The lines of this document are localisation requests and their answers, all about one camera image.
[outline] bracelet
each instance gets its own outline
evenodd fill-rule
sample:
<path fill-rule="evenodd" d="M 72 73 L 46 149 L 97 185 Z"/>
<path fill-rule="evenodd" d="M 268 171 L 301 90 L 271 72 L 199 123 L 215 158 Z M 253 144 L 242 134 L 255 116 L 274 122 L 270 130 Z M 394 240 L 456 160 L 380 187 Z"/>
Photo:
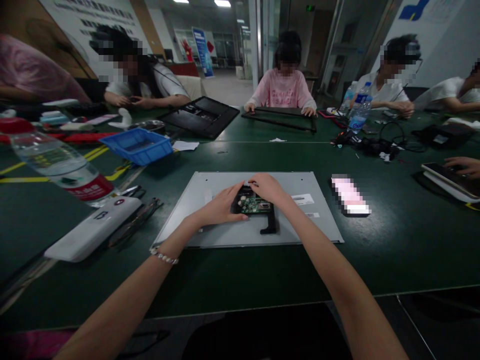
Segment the bracelet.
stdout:
<path fill-rule="evenodd" d="M 172 259 L 171 257 L 168 257 L 167 255 L 165 255 L 164 253 L 161 253 L 161 252 L 158 252 L 158 248 L 160 247 L 157 246 L 157 247 L 154 247 L 153 249 L 150 250 L 150 253 L 152 255 L 155 255 L 157 258 L 159 258 L 160 260 L 166 262 L 167 264 L 171 264 L 171 265 L 176 265 L 179 263 L 179 260 L 178 259 Z"/>

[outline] ceiling light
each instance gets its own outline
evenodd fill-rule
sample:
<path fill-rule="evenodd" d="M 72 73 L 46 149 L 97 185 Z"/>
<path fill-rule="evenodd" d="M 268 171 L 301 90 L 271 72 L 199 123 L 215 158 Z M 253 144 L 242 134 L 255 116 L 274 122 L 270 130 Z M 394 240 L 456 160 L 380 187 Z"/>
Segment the ceiling light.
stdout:
<path fill-rule="evenodd" d="M 229 8 L 231 6 L 230 1 L 227 0 L 215 0 L 215 4 L 221 8 Z"/>

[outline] water bottle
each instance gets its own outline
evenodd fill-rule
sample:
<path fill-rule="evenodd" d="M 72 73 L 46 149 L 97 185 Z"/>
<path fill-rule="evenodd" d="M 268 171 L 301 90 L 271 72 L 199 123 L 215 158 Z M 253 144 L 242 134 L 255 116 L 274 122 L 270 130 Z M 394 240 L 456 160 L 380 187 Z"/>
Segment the water bottle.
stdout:
<path fill-rule="evenodd" d="M 372 85 L 371 82 L 366 82 L 365 86 L 360 89 L 358 92 L 358 95 L 356 96 L 355 102 L 353 103 L 353 106 L 350 111 L 350 119 L 354 115 L 355 111 L 362 105 L 367 98 L 367 96 L 370 94 L 370 85 Z"/>
<path fill-rule="evenodd" d="M 350 117 L 350 124 L 348 124 L 348 130 L 354 134 L 358 134 L 364 126 L 367 118 L 369 117 L 370 110 L 372 109 L 372 97 L 367 95 L 360 107 Z"/>
<path fill-rule="evenodd" d="M 352 81 L 351 85 L 348 87 L 346 90 L 345 96 L 343 97 L 343 102 L 341 103 L 340 106 L 340 112 L 344 115 L 347 116 L 349 110 L 350 110 L 350 103 L 352 102 L 352 99 L 355 96 L 355 88 L 357 85 L 357 81 Z"/>
<path fill-rule="evenodd" d="M 86 158 L 64 142 L 35 131 L 30 122 L 18 117 L 0 119 L 0 133 L 9 136 L 23 162 L 87 205 L 99 208 L 119 195 Z"/>

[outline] hand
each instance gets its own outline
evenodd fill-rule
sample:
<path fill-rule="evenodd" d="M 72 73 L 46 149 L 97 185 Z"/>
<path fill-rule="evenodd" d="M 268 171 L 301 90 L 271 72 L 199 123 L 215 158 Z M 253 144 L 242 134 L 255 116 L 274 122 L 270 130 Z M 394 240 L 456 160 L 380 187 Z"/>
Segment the hand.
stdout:
<path fill-rule="evenodd" d="M 242 181 L 222 190 L 212 201 L 200 210 L 195 211 L 191 216 L 200 227 L 248 220 L 249 217 L 245 214 L 232 214 L 230 212 L 230 207 L 243 185 L 244 182 Z"/>
<path fill-rule="evenodd" d="M 301 113 L 305 116 L 318 116 L 316 110 L 313 107 L 306 107 L 301 111 Z"/>
<path fill-rule="evenodd" d="M 155 107 L 155 100 L 148 97 L 132 96 L 132 98 L 138 99 L 133 103 L 133 106 L 142 108 L 144 110 L 150 110 Z"/>
<path fill-rule="evenodd" d="M 459 156 L 446 158 L 445 161 L 445 166 L 447 168 L 455 165 L 461 165 L 465 167 L 465 169 L 456 172 L 458 175 L 469 174 L 467 177 L 469 180 L 480 179 L 480 160 L 471 157 Z"/>
<path fill-rule="evenodd" d="M 255 104 L 253 102 L 248 102 L 244 106 L 247 113 L 255 113 Z"/>
<path fill-rule="evenodd" d="M 123 108 L 125 106 L 132 105 L 132 103 L 130 102 L 128 97 L 119 96 L 119 97 L 117 97 L 117 99 L 115 100 L 115 103 L 113 105 L 115 105 L 116 107 L 119 107 L 119 108 Z"/>
<path fill-rule="evenodd" d="M 279 205 L 285 199 L 292 200 L 292 197 L 282 189 L 277 179 L 270 174 L 258 173 L 248 180 L 248 183 L 258 196 L 275 205 Z"/>

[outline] blue plastic bin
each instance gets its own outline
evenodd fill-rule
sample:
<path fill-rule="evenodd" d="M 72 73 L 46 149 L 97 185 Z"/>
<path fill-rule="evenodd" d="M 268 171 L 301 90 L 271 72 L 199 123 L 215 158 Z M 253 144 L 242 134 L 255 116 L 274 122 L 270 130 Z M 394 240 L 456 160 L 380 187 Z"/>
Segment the blue plastic bin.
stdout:
<path fill-rule="evenodd" d="M 145 166 L 174 152 L 170 139 L 142 128 L 101 138 L 111 151 L 139 166 Z"/>

